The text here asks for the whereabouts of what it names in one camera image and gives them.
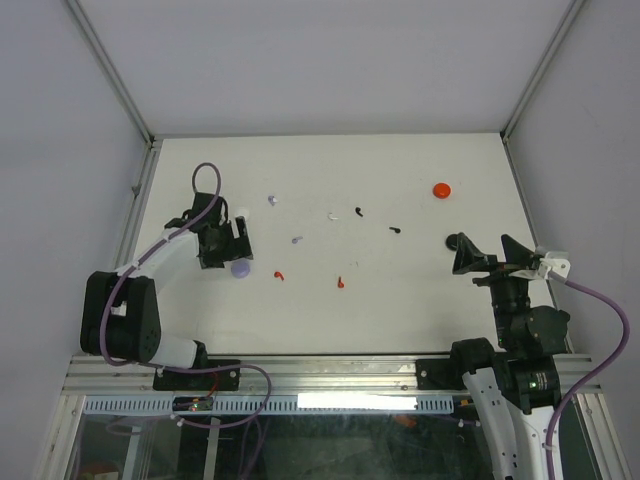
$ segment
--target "small blue object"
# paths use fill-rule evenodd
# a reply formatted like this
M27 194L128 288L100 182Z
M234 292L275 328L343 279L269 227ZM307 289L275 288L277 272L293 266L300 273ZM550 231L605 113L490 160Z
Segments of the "small blue object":
M249 265L249 261L244 258L236 260L231 264L231 275L236 278L244 278L249 275L249 272L251 272L251 266Z

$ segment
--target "white tabletop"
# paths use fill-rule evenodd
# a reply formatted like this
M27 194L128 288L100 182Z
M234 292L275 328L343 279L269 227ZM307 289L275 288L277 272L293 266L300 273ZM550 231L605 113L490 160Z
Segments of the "white tabletop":
M164 330L218 354L438 352L482 336L497 343L489 290L453 276L444 245L463 231L499 256L503 233L533 247L497 134L165 140L138 253L190 208L201 162L220 168L231 213L248 210L254 260L240 280L229 268L187 267L159 294ZM432 193L438 182L452 188L446 200ZM211 171L201 171L198 188L214 191ZM530 294L534 305L551 304L543 282Z

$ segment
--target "gray panel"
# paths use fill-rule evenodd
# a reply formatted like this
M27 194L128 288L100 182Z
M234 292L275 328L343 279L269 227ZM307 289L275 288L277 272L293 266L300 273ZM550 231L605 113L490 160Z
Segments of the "gray panel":
M61 1L2 2L0 65L0 465L26 479L143 148Z
M539 240L568 250L571 278L613 296L637 329L635 273L640 268L640 3L591 2L559 52L511 138L515 168ZM620 322L606 306L558 286L572 315L570 333L581 352L599 361L617 345ZM631 470L640 416L640 337L599 376Z
M498 131L569 0L82 0L157 134Z

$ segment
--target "red disc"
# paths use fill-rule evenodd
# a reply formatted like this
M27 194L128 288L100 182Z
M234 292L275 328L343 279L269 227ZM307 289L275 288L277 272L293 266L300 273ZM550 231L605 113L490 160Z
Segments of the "red disc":
M433 194L438 198L447 198L451 195L451 187L446 183L436 183L433 187Z

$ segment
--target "white table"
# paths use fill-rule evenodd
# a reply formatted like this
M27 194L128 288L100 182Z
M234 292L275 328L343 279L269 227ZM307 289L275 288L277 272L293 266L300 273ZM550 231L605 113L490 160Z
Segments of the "white table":
M137 253L190 208L201 162L220 168L231 213L249 211L252 271L238 280L194 261L159 295L166 331L214 354L438 352L481 336L496 344L489 290L451 274L444 240L463 231L501 255L508 233L533 246L497 134L164 140ZM448 199L432 194L438 182L451 185ZM213 192L210 170L198 188ZM543 282L530 294L551 304Z

